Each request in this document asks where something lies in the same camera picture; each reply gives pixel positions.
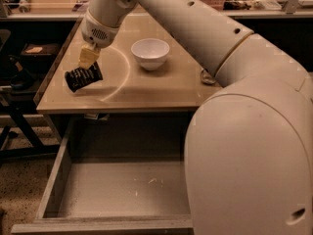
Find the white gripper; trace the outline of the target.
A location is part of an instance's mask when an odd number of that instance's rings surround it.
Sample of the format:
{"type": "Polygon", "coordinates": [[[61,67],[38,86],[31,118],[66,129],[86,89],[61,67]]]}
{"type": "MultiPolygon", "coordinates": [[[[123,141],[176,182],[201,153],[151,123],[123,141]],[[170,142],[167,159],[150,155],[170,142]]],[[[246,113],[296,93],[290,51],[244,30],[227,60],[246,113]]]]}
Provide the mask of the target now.
{"type": "Polygon", "coordinates": [[[101,49],[110,46],[119,31],[119,17],[109,14],[93,15],[87,10],[81,23],[83,39],[89,43],[81,47],[78,66],[89,69],[99,58],[101,49]]]}

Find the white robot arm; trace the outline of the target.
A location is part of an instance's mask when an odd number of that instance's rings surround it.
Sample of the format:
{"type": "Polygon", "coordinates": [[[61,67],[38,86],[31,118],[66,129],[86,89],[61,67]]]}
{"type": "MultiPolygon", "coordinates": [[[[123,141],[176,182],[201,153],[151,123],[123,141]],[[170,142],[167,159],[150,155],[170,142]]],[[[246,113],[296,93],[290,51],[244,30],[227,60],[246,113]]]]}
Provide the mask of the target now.
{"type": "Polygon", "coordinates": [[[195,112],[185,173],[195,235],[312,235],[312,79],[200,0],[90,0],[82,35],[109,46],[141,5],[221,85],[195,112]]]}

